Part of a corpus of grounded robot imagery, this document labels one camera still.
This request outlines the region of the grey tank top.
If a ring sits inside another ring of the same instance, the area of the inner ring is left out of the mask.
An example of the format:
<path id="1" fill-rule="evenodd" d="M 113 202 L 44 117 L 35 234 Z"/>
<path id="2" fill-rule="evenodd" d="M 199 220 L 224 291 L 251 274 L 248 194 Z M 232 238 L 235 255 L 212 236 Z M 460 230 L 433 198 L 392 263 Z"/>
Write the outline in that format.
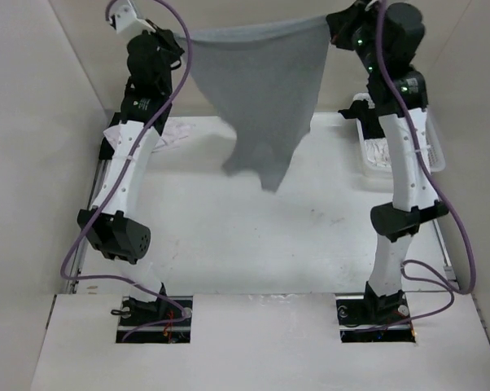
<path id="1" fill-rule="evenodd" d="M 223 170 L 254 171 L 263 190 L 277 191 L 317 107 L 330 40 L 325 16 L 175 38 L 192 52 L 199 91 L 236 133 Z"/>

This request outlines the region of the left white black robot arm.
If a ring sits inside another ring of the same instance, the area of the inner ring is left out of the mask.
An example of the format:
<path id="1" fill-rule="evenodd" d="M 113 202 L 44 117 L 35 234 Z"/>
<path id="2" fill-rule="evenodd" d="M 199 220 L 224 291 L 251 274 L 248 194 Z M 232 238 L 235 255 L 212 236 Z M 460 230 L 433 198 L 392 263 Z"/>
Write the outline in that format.
<path id="1" fill-rule="evenodd" d="M 134 265 L 151 243 L 151 231 L 134 219 L 147 162 L 171 111 L 172 72 L 184 50 L 167 29 L 143 30 L 127 44 L 129 79 L 120 105 L 111 164 L 91 209 L 77 216 L 90 245 L 109 260 Z"/>

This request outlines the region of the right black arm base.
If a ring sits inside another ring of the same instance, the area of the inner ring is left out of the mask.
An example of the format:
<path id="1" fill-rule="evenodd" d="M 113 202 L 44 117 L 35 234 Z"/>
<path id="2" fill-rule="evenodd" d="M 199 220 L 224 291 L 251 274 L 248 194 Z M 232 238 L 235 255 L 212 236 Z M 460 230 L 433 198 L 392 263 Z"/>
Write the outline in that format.
<path id="1" fill-rule="evenodd" d="M 339 337 L 343 343 L 414 343 L 405 294 L 379 313 L 371 311 L 363 297 L 339 297 L 335 301 Z"/>

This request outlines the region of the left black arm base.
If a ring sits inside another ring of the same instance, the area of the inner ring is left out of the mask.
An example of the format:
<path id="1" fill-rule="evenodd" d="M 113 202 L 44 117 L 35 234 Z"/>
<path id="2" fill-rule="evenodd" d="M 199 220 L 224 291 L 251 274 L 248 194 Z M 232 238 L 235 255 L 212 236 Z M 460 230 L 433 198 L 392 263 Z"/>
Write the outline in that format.
<path id="1" fill-rule="evenodd" d="M 189 344 L 191 318 L 179 321 L 182 312 L 162 300 L 137 301 L 124 297 L 118 309 L 111 310 L 117 318 L 117 344 Z"/>

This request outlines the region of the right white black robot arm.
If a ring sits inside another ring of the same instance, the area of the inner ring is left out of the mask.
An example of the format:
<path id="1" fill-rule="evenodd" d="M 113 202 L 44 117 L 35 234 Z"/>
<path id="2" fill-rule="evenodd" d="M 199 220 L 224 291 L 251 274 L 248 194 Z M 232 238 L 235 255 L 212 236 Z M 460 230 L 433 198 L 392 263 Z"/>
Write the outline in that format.
<path id="1" fill-rule="evenodd" d="M 338 319 L 346 327 L 384 325 L 409 315 L 402 269 L 413 237 L 423 223 L 448 213 L 427 179 L 427 88 L 411 64 L 425 26 L 415 6 L 384 7 L 380 1 L 355 1 L 326 22 L 332 45 L 356 52 L 368 72 L 367 89 L 387 140 L 393 180 L 392 202 L 370 211 L 377 247 L 364 295 L 339 300 Z"/>

